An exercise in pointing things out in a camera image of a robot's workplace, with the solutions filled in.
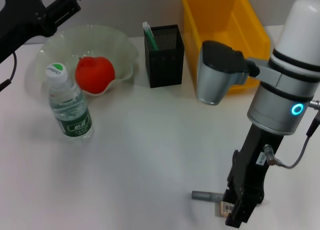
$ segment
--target blue indicator light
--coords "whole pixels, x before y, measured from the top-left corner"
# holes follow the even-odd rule
[[[303,104],[299,103],[299,104],[295,104],[292,109],[291,109],[291,113],[294,116],[297,116],[299,114],[301,114],[301,112],[304,110],[304,106]]]

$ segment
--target yellow plastic bin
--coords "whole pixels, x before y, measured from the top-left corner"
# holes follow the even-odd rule
[[[194,87],[197,85],[198,56],[203,41],[224,43],[243,52],[244,57],[268,60],[270,40],[248,0],[182,0],[184,46]],[[258,80],[233,86],[229,93],[253,88]]]

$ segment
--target plastic bottle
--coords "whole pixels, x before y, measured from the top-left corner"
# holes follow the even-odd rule
[[[49,104],[63,134],[72,142],[82,143],[94,132],[82,90],[68,77],[63,64],[49,65],[45,74],[49,83]]]

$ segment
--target tomato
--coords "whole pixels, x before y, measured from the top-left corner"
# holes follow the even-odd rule
[[[115,79],[112,63],[105,57],[80,58],[75,70],[75,80],[82,90],[101,93]]]

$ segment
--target black mesh pen holder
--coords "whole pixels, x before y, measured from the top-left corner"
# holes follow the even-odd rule
[[[185,46],[178,25],[152,27],[151,30],[159,50],[152,49],[144,33],[145,67],[150,87],[181,84]]]

